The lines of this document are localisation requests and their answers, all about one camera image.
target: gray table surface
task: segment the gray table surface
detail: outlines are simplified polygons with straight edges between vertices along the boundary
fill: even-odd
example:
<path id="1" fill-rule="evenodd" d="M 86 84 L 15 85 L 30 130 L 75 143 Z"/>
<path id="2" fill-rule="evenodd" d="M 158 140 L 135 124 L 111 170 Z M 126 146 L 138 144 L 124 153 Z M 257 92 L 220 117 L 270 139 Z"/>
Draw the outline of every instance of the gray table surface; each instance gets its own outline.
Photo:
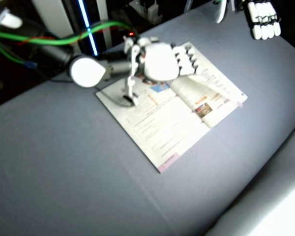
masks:
<path id="1" fill-rule="evenodd" d="M 222 213 L 295 127 L 295 49 L 214 14 L 145 34 L 190 41 L 248 95 L 163 174 L 92 89 L 46 82 L 0 106 L 0 236 L 192 236 Z"/>

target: white circular cap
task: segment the white circular cap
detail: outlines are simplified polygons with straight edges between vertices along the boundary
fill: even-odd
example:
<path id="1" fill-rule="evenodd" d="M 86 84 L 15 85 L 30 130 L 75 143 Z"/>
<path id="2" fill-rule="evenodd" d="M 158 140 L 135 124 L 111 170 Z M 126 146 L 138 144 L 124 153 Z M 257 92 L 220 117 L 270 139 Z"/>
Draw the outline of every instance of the white circular cap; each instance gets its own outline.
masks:
<path id="1" fill-rule="evenodd" d="M 91 57 L 81 57 L 72 62 L 70 75 L 79 86 L 90 88 L 99 83 L 106 69 Z"/>

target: book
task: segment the book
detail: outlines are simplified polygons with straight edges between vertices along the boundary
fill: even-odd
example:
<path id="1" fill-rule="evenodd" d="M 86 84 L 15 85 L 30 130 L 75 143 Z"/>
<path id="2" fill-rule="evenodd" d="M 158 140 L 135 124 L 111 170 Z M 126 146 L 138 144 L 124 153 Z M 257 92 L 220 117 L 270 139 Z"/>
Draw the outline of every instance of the book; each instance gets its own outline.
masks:
<path id="1" fill-rule="evenodd" d="M 157 84 L 135 78 L 138 106 L 129 106 L 123 98 L 123 79 L 96 93 L 160 173 L 247 99 L 199 51 L 196 54 L 196 75 Z"/>

